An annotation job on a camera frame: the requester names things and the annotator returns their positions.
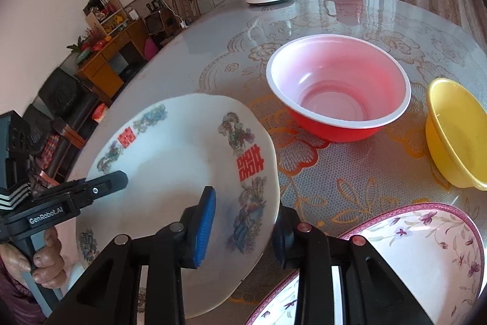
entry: yellow plastic basin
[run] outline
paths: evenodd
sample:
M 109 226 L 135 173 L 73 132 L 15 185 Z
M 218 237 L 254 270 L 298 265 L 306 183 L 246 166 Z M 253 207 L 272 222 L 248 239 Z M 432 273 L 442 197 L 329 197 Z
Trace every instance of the yellow plastic basin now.
M 429 152 L 457 188 L 487 190 L 487 114 L 475 97 L 450 79 L 434 79 L 426 94 Z

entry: table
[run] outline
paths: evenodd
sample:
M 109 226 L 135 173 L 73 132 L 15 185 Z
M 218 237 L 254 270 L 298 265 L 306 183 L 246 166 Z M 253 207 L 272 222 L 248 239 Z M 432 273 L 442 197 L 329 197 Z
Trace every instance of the table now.
M 123 80 L 108 64 L 110 59 L 128 43 L 132 43 L 141 59 L 144 59 L 145 41 L 149 37 L 142 19 L 131 22 L 92 58 L 79 67 L 76 76 L 82 80 L 90 80 L 108 98 L 112 98 L 123 86 Z
M 405 114 L 356 143 L 330 143 L 296 125 L 271 94 L 265 68 L 277 48 L 311 34 L 351 35 L 391 54 L 411 80 Z M 223 94 L 249 106 L 271 135 L 284 205 L 323 232 L 338 236 L 392 208 L 437 201 L 469 214 L 486 241 L 485 193 L 450 185 L 428 152 L 425 93 L 437 76 L 459 81 L 487 107 L 486 55 L 460 27 L 426 10 L 396 0 L 292 0 L 266 7 L 229 0 L 176 37 L 128 85 L 71 177 L 84 177 L 101 147 L 146 106 L 196 91 Z M 267 250 L 227 302 L 188 323 L 244 323 L 284 275 Z

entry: plate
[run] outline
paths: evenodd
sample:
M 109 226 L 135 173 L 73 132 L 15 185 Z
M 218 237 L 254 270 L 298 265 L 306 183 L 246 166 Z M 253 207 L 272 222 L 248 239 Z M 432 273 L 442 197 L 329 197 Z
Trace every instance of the plate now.
M 190 94 L 148 107 L 105 145 L 87 179 L 122 170 L 127 188 L 96 200 L 76 220 L 83 266 L 118 234 L 152 235 L 198 204 L 206 185 L 217 207 L 206 259 L 182 269 L 186 318 L 224 302 L 254 268 L 279 210 L 274 145 L 253 113 L 222 96 Z M 142 272 L 139 312 L 145 307 Z
M 463 321 L 480 294 L 485 263 L 480 233 L 468 215 L 446 204 L 414 204 L 372 218 L 340 238 L 355 234 L 369 240 L 435 325 Z M 296 271 L 245 325 L 294 325 L 298 284 Z

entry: person's hand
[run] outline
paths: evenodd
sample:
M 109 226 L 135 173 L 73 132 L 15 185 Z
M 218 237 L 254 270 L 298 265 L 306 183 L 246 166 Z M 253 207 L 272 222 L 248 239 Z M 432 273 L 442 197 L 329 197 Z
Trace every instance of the person's hand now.
M 46 246 L 37 251 L 33 262 L 38 267 L 32 273 L 36 283 L 45 288 L 60 288 L 67 280 L 64 271 L 64 259 L 61 257 L 61 242 L 55 228 L 47 229 L 44 234 Z M 31 265 L 25 256 L 11 244 L 0 244 L 0 257 L 10 275 L 27 287 L 21 272 L 31 271 Z

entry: pink plastic bowl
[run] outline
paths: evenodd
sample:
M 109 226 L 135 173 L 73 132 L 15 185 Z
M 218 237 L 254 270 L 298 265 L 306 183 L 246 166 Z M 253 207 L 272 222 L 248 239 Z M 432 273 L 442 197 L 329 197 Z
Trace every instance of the pink plastic bowl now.
M 267 81 L 306 130 L 332 142 L 359 141 L 401 116 L 411 85 L 382 49 L 343 35 L 313 35 L 280 47 Z

